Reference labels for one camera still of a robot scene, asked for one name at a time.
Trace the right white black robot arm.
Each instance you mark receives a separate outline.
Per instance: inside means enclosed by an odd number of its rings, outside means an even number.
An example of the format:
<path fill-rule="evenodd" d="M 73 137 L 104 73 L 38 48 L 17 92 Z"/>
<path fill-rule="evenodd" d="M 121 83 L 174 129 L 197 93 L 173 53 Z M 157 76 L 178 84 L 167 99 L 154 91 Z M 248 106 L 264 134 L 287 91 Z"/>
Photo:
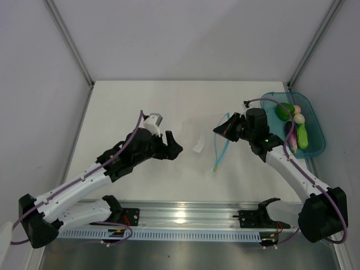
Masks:
<path fill-rule="evenodd" d="M 263 109 L 248 109 L 244 114 L 236 112 L 213 131 L 232 142 L 247 141 L 252 152 L 285 179 L 301 200 L 302 209 L 293 220 L 308 241 L 329 240 L 330 236 L 339 232 L 343 233 L 343 238 L 336 243 L 346 241 L 348 216 L 345 192 L 340 187 L 330 188 L 300 167 L 286 143 L 269 131 Z"/>

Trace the green bell pepper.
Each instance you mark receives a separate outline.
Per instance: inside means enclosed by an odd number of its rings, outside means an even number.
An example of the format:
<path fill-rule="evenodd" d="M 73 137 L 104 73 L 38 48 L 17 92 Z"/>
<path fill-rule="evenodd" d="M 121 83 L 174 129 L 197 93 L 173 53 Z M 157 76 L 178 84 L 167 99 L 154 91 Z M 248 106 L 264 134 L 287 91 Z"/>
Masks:
<path fill-rule="evenodd" d="M 295 114 L 295 107 L 292 104 L 282 102 L 280 105 L 276 105 L 275 113 L 282 121 L 290 120 L 290 115 Z"/>

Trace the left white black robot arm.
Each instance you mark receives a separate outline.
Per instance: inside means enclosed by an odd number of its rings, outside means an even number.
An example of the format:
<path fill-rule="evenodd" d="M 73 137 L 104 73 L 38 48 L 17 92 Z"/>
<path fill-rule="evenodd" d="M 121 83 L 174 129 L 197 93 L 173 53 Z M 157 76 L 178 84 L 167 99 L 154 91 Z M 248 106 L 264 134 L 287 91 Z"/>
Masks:
<path fill-rule="evenodd" d="M 148 128 L 135 129 L 75 180 L 37 197 L 26 194 L 19 198 L 19 223 L 27 242 L 37 249 L 50 244 L 66 229 L 89 223 L 118 224 L 123 208 L 113 195 L 106 195 L 86 208 L 75 208 L 74 204 L 132 173 L 144 161 L 174 160 L 182 151 L 169 130 L 154 134 Z"/>

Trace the clear zip top bag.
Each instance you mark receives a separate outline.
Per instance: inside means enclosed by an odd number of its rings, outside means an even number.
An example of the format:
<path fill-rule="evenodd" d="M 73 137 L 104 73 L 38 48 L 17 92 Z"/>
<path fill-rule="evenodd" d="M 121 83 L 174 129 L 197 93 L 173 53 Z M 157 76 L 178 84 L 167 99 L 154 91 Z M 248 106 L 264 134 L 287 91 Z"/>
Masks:
<path fill-rule="evenodd" d="M 228 112 L 188 118 L 182 122 L 178 142 L 183 147 L 179 163 L 196 172 L 217 172 L 224 158 L 229 140 L 213 129 L 230 119 Z"/>

